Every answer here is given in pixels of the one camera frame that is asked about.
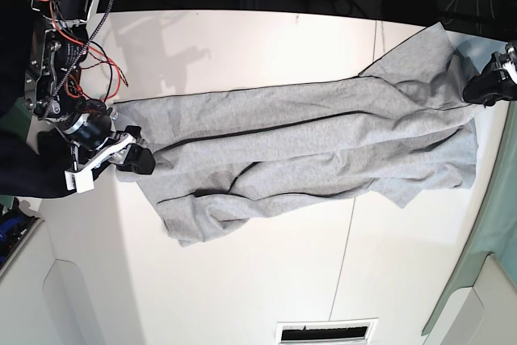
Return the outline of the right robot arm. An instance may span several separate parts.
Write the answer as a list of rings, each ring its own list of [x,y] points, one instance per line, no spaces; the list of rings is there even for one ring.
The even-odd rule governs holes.
[[[38,14],[26,69],[26,104],[38,120],[51,124],[70,155],[67,174],[112,164],[123,172],[151,175],[155,160],[141,130],[115,128],[108,106],[128,82],[120,67],[95,43],[115,0],[32,0]],[[98,98],[80,84],[81,64],[93,58],[108,67],[107,90]]]

